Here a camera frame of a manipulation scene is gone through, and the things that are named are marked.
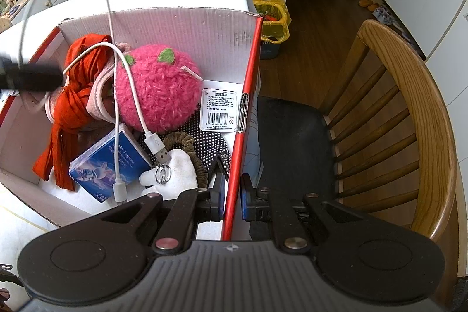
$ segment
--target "pink plush ball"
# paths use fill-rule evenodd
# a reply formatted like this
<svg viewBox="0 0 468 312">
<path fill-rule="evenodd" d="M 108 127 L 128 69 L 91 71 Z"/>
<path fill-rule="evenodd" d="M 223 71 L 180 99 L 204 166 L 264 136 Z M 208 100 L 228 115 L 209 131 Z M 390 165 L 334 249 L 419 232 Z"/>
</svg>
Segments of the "pink plush ball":
<svg viewBox="0 0 468 312">
<path fill-rule="evenodd" d="M 180 68 L 187 66 L 200 75 L 200 70 L 187 53 L 174 51 L 175 61 L 158 62 L 163 44 L 141 46 L 130 52 L 130 66 L 140 100 L 144 121 L 149 130 L 158 134 L 176 130 L 188 121 L 201 99 L 202 81 Z M 132 96 L 127 72 L 119 63 L 116 95 L 121 118 L 128 126 L 143 131 Z"/>
</svg>

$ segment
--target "orange slipper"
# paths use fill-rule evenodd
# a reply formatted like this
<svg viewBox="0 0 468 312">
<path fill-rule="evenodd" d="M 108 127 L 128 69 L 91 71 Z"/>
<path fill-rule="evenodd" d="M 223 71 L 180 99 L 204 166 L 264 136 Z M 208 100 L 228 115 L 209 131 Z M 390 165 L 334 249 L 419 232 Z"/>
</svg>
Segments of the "orange slipper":
<svg viewBox="0 0 468 312">
<path fill-rule="evenodd" d="M 359 6 L 361 7 L 368 7 L 370 5 L 372 5 L 372 1 L 371 0 L 360 0 L 359 1 Z"/>
<path fill-rule="evenodd" d="M 371 4 L 367 9 L 368 9 L 370 12 L 374 12 L 378 7 L 379 7 L 379 4 L 378 4 L 378 3 L 374 3 L 374 4 Z"/>
</svg>

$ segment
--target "yellow plastic bag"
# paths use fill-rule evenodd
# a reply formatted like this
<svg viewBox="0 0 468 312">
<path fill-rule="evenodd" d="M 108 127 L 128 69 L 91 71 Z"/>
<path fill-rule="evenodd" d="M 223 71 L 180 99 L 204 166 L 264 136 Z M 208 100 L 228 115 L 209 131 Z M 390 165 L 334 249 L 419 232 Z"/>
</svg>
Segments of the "yellow plastic bag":
<svg viewBox="0 0 468 312">
<path fill-rule="evenodd" d="M 281 44 L 289 38 L 289 16 L 288 8 L 284 0 L 254 0 L 257 12 L 267 12 L 277 19 L 277 22 L 263 22 L 261 40 L 273 44 Z"/>
</svg>

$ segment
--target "black seat cushion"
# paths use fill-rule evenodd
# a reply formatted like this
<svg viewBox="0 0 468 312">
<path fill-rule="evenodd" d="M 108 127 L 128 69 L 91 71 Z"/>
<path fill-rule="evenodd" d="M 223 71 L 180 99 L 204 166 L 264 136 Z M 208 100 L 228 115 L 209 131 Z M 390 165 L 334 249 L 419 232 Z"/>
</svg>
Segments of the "black seat cushion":
<svg viewBox="0 0 468 312">
<path fill-rule="evenodd" d="M 264 164 L 259 187 L 281 190 L 290 199 L 301 200 L 309 192 L 334 198 L 331 137 L 317 109 L 259 96 L 258 140 Z M 265 234 L 261 223 L 251 224 L 252 239 L 266 239 Z"/>
</svg>

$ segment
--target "white plush toy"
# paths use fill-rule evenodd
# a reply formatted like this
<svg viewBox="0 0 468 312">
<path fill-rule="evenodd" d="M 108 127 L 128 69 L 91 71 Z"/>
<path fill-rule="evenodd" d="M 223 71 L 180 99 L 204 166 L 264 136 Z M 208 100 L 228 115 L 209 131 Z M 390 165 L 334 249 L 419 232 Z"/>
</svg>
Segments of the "white plush toy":
<svg viewBox="0 0 468 312">
<path fill-rule="evenodd" d="M 163 200 L 173 200 L 183 191 L 198 188 L 197 175 L 189 155 L 181 149 L 173 149 L 169 155 L 171 159 L 166 163 L 170 168 L 169 180 L 164 184 L 156 181 L 158 167 L 143 172 L 140 183 L 144 187 L 151 186 L 151 188 L 146 188 L 142 195 L 157 192 L 162 195 Z"/>
</svg>

